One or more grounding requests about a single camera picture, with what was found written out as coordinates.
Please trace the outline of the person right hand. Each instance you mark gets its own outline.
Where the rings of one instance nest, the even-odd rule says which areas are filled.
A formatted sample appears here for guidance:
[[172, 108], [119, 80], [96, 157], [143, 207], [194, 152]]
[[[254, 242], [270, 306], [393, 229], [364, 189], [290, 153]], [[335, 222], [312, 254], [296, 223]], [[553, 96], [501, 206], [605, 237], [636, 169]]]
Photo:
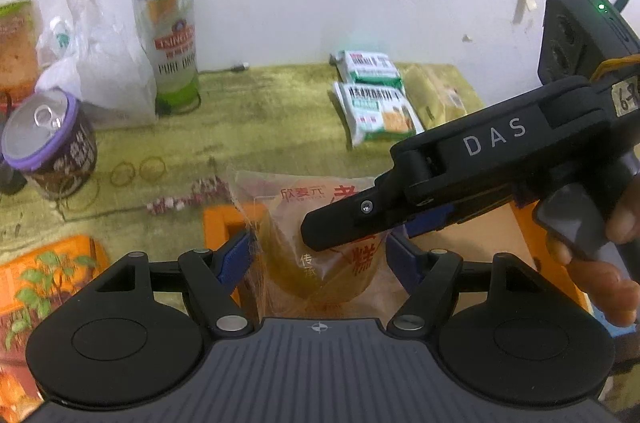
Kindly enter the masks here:
[[[639, 238], [639, 176], [623, 193], [605, 225], [605, 234], [616, 244]], [[637, 320], [639, 284], [624, 279], [622, 272], [609, 263], [582, 261], [551, 233], [546, 236], [551, 258], [563, 266], [578, 289], [586, 293], [611, 325], [630, 327]]]

